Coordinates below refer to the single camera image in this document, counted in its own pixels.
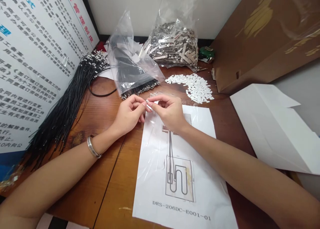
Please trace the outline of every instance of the printed diagram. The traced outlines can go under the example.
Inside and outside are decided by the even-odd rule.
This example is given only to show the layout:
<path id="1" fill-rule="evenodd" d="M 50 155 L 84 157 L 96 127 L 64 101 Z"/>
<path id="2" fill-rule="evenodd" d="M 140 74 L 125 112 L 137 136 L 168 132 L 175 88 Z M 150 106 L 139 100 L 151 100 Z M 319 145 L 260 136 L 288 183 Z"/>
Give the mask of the printed diagram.
<path id="1" fill-rule="evenodd" d="M 184 114 L 187 122 L 191 124 L 191 115 Z M 194 198 L 194 178 L 192 176 L 192 161 L 174 157 L 172 149 L 172 138 L 180 138 L 176 133 L 168 130 L 164 125 L 162 132 L 168 134 L 168 155 L 166 173 L 166 195 L 183 200 L 195 202 Z"/>

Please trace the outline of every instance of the brown cardboard box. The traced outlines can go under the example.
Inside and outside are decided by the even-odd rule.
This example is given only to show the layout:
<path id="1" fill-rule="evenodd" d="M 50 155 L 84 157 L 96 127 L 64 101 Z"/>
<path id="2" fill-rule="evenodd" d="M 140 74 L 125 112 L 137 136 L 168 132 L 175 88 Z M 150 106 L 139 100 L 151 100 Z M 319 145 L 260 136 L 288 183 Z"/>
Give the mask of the brown cardboard box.
<path id="1" fill-rule="evenodd" d="M 320 0 L 242 0 L 211 47 L 219 92 L 269 83 L 320 56 Z"/>

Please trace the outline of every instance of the silver bangle bracelet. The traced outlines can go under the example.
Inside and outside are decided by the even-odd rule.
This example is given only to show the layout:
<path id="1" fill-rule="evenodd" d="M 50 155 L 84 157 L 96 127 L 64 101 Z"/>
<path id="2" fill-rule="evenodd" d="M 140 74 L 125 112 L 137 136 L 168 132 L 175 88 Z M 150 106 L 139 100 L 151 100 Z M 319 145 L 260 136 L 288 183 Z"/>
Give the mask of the silver bangle bracelet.
<path id="1" fill-rule="evenodd" d="M 93 136 L 93 135 L 90 135 L 90 136 L 88 136 L 88 138 L 87 138 L 87 143 L 88 143 L 89 150 L 91 151 L 91 153 L 92 153 L 97 159 L 99 159 L 100 157 L 102 157 L 102 155 L 96 153 L 96 151 L 93 149 L 92 144 L 91 144 L 91 137 L 94 137 L 94 136 Z"/>

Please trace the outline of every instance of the white cardboard box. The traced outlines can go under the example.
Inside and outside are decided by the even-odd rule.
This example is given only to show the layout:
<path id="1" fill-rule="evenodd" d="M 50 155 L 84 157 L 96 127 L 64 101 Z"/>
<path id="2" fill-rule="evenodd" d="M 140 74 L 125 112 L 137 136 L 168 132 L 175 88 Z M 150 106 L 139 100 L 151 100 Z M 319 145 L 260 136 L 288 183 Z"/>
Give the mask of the white cardboard box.
<path id="1" fill-rule="evenodd" d="M 230 98 L 261 161 L 320 175 L 320 138 L 291 108 L 300 103 L 265 84 L 251 84 Z"/>

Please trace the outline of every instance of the wall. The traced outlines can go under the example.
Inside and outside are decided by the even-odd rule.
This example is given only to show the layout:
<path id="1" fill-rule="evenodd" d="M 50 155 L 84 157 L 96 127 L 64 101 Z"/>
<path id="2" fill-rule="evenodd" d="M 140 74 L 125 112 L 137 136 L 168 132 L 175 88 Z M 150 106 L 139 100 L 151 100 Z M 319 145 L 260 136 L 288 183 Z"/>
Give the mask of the wall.
<path id="1" fill-rule="evenodd" d="M 135 36 L 148 36 L 161 0 L 88 0 L 100 34 L 112 34 L 125 9 L 130 10 Z M 214 39 L 241 0 L 200 0 L 194 12 L 201 39 Z"/>
<path id="2" fill-rule="evenodd" d="M 294 109 L 318 136 L 320 136 L 319 82 L 320 59 L 317 59 L 274 83 L 283 93 L 301 104 Z M 303 187 L 320 200 L 320 176 L 304 173 L 297 175 Z"/>

